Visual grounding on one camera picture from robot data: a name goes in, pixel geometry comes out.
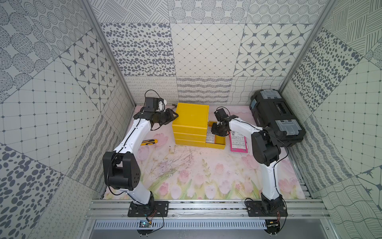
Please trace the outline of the yellow drawer cabinet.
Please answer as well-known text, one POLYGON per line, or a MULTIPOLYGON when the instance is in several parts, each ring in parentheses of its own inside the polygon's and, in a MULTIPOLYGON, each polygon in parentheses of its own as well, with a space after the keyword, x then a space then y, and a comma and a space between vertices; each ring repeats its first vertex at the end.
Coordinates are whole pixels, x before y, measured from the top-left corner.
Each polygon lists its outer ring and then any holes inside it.
POLYGON ((209 127, 209 106, 178 103, 179 115, 172 123, 175 144, 206 147, 209 127))

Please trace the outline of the orange back seed bag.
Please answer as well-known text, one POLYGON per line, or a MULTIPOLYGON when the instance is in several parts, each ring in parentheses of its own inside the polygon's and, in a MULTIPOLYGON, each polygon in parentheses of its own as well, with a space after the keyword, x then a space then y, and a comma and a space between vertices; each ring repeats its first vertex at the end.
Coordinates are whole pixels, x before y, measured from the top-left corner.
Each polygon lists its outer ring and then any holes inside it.
POLYGON ((211 127, 208 127, 207 136, 206 136, 206 143, 215 143, 215 135, 211 131, 211 127))

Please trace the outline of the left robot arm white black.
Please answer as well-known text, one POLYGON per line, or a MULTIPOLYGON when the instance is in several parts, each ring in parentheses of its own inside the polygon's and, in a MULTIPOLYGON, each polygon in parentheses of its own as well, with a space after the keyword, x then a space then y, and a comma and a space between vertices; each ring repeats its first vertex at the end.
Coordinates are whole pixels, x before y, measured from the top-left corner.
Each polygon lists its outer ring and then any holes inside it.
POLYGON ((152 193, 140 182, 141 171, 136 160, 138 149, 154 124, 167 125, 178 117, 172 109, 142 109, 134 115, 133 125, 122 142, 102 157, 106 186, 126 192, 137 205, 151 206, 154 201, 152 193))

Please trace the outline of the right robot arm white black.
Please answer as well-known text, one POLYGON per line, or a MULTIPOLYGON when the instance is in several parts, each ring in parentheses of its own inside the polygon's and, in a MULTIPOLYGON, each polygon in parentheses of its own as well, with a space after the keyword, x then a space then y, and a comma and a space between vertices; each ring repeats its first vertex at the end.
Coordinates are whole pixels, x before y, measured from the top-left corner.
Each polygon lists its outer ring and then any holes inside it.
POLYGON ((277 177, 277 162, 281 149, 271 129, 254 126, 243 121, 236 115, 227 115, 224 109, 214 112, 217 119, 211 132, 220 137, 226 137, 231 131, 242 134, 252 145, 252 155, 260 164, 263 178, 261 193, 262 206, 265 210, 275 210, 283 207, 284 201, 279 190, 277 177))

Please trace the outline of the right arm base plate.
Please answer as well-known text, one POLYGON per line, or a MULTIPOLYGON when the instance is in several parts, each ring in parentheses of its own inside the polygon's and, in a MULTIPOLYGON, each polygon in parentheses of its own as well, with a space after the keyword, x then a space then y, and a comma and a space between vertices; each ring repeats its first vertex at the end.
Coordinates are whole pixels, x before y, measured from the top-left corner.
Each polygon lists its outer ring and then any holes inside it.
POLYGON ((287 207, 283 200, 254 201, 247 198, 244 201, 249 217, 287 217, 287 207))

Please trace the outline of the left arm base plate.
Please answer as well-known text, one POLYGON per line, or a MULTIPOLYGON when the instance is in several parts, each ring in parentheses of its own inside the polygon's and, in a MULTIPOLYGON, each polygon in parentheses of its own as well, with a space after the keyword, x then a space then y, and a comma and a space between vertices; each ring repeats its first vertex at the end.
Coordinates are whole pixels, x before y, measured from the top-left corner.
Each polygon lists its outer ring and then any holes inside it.
POLYGON ((128 217, 167 217, 169 201, 150 201, 147 205, 131 202, 128 217))

